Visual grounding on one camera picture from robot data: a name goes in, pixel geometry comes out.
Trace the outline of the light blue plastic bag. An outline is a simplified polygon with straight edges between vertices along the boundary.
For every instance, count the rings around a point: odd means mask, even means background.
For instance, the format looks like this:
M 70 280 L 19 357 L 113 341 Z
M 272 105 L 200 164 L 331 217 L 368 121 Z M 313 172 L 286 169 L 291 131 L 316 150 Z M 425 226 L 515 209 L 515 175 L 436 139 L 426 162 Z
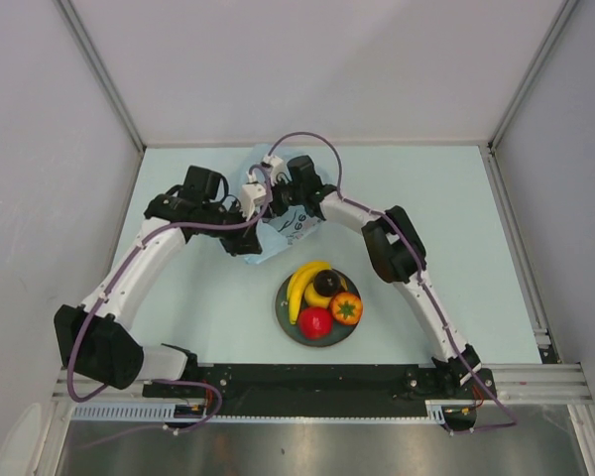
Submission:
M 271 148 L 270 144 L 256 144 L 230 178 L 236 183 L 237 190 L 247 181 L 250 167 L 260 163 Z M 272 218 L 263 218 L 257 224 L 257 236 L 261 244 L 260 254 L 244 255 L 248 265 L 259 265 L 288 251 L 297 241 L 313 233 L 321 223 L 317 217 L 309 217 L 302 205 L 291 205 L 283 214 Z

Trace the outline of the yellow fake banana bunch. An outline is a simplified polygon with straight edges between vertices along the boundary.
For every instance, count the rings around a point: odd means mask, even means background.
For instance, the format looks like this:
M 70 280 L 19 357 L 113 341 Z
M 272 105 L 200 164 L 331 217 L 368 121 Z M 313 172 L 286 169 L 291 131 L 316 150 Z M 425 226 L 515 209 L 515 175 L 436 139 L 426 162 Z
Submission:
M 287 287 L 287 302 L 289 311 L 289 324 L 296 325 L 300 313 L 304 290 L 309 284 L 312 284 L 314 276 L 322 270 L 332 270 L 329 263 L 323 261 L 312 261 L 294 272 L 289 280 Z

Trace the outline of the dark fake fruit green top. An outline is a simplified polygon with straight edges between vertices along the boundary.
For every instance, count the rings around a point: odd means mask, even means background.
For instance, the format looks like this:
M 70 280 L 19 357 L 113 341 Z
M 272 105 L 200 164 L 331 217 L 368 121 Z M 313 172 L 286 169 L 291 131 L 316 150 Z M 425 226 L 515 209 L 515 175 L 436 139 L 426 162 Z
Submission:
M 322 297 L 332 298 L 342 289 L 340 276 L 333 270 L 322 270 L 313 278 L 313 288 Z

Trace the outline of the yellow fake lemon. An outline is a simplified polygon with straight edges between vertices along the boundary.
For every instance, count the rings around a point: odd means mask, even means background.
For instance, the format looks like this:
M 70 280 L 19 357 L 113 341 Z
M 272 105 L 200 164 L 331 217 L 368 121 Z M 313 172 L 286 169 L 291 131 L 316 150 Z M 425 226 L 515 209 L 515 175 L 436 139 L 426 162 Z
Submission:
M 306 303 L 312 307 L 328 308 L 332 297 L 326 297 L 319 294 L 313 284 L 309 284 L 304 290 L 303 298 Z

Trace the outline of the orange fake persimmon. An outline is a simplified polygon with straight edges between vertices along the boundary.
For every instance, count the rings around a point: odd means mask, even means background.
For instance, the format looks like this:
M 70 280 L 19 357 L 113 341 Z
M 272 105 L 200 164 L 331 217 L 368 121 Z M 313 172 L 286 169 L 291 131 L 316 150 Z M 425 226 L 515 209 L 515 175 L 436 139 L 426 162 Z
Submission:
M 329 310 L 338 323 L 356 325 L 363 314 L 363 301 L 355 294 L 340 293 L 330 301 Z

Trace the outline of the red fake apple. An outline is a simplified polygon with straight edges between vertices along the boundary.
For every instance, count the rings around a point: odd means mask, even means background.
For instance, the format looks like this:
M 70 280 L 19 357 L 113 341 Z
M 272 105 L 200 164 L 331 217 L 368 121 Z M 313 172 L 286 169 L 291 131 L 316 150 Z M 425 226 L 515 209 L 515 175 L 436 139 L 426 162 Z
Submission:
M 333 317 L 326 308 L 308 307 L 299 313 L 297 325 L 304 338 L 319 340 L 331 333 Z

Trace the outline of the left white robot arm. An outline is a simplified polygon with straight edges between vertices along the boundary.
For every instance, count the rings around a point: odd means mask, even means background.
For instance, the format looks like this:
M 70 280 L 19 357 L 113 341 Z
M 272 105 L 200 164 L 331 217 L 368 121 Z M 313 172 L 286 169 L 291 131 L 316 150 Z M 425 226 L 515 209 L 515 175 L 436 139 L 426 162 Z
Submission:
M 227 186 L 222 174 L 189 167 L 183 183 L 149 202 L 131 247 L 103 282 L 79 305 L 59 308 L 54 326 L 74 401 L 84 403 L 137 381 L 164 381 L 181 397 L 197 389 L 199 373 L 189 366 L 189 351 L 144 346 L 131 328 L 147 292 L 192 237 L 217 239 L 232 256 L 261 252 L 256 226 L 272 199 L 268 168 L 252 166 L 231 205 L 216 197 Z

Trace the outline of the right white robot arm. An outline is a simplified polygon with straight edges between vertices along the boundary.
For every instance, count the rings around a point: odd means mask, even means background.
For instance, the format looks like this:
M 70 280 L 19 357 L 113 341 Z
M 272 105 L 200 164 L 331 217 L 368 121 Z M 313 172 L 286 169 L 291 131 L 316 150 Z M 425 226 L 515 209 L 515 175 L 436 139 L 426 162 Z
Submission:
M 343 196 L 338 184 L 322 181 L 308 156 L 284 161 L 267 155 L 262 164 L 271 177 L 275 214 L 301 206 L 308 215 L 363 237 L 373 270 L 404 297 L 427 338 L 432 362 L 439 369 L 439 390 L 449 398 L 469 391 L 482 369 L 480 358 L 435 295 L 424 245 L 405 210 L 399 206 L 374 210 Z

